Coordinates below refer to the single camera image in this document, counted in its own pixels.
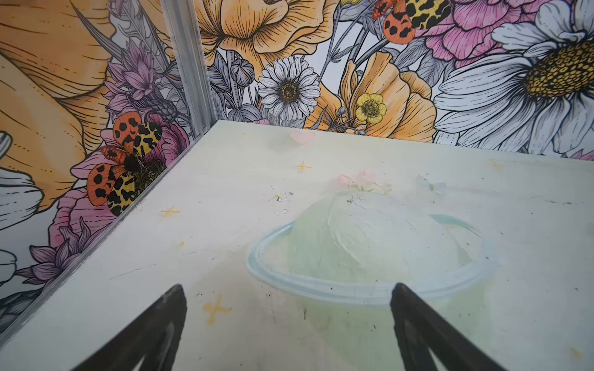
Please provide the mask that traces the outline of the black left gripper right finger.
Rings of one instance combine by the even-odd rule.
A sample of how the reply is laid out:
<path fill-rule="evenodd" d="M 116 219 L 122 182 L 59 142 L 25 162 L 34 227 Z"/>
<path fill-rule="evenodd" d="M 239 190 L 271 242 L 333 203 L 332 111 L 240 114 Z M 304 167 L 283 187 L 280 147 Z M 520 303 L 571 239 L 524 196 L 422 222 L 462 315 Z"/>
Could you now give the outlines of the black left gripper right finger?
<path fill-rule="evenodd" d="M 396 284 L 390 308 L 406 370 L 436 370 L 435 360 L 448 370 L 503 369 L 407 285 Z"/>

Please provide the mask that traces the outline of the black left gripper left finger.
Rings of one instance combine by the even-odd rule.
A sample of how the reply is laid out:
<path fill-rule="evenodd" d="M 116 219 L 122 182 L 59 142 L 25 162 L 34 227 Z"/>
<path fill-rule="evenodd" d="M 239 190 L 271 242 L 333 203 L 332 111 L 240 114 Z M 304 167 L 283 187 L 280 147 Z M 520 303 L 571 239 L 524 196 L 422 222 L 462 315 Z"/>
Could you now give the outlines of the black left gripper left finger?
<path fill-rule="evenodd" d="M 187 316 L 183 286 L 175 284 L 76 370 L 171 370 Z"/>

